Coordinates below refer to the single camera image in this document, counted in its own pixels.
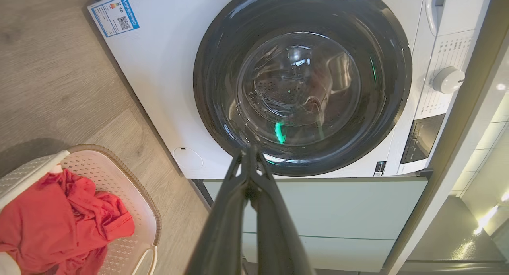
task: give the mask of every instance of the round glass door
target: round glass door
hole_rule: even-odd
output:
[[[230,154],[256,143],[275,174],[353,163],[402,112],[411,57],[381,0],[233,0],[208,28],[194,94]]]

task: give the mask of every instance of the door glass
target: door glass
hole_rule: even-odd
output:
[[[238,77],[229,119],[287,146],[340,130],[359,101],[359,71],[336,41],[309,32],[277,36],[253,49]]]

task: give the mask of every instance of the cabinet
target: cabinet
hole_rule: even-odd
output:
[[[222,181],[205,180],[214,199]],[[279,179],[314,268],[378,272],[427,184],[425,177]],[[256,262],[256,212],[244,212],[243,251]]]

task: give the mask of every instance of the washing machine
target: washing machine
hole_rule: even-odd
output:
[[[489,0],[103,0],[88,7],[189,179],[256,143],[276,177],[426,168]]]

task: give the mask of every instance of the white plastic basket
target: white plastic basket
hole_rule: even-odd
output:
[[[101,146],[81,145],[55,155],[34,159],[0,179],[0,210],[58,163],[62,168],[96,184],[97,190],[120,197],[131,213],[135,231],[108,245],[108,253],[100,269],[101,275],[134,274],[144,257],[153,251],[148,274],[157,263],[157,244],[161,232],[159,211],[140,181],[111,151]]]

